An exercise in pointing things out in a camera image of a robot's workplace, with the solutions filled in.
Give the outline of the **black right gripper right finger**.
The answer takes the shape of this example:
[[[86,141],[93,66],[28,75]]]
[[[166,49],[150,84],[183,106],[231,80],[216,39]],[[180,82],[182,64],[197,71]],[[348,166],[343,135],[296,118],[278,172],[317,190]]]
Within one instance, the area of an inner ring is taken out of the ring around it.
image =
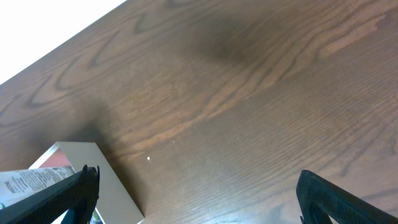
[[[302,170],[296,195],[303,224],[397,223],[397,218],[361,200],[310,170]]]

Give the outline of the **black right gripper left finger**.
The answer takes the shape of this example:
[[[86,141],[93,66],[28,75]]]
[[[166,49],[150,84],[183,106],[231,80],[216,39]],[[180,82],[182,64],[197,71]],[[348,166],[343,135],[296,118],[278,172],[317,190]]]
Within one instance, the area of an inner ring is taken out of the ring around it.
[[[100,168],[83,169],[1,210],[1,223],[45,224],[65,214],[62,223],[89,223],[99,199]]]

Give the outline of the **white cream tube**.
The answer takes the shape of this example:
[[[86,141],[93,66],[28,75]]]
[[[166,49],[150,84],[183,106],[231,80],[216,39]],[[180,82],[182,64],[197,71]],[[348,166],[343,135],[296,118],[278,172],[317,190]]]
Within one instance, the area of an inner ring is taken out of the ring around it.
[[[1,209],[73,175],[70,166],[1,172]]]

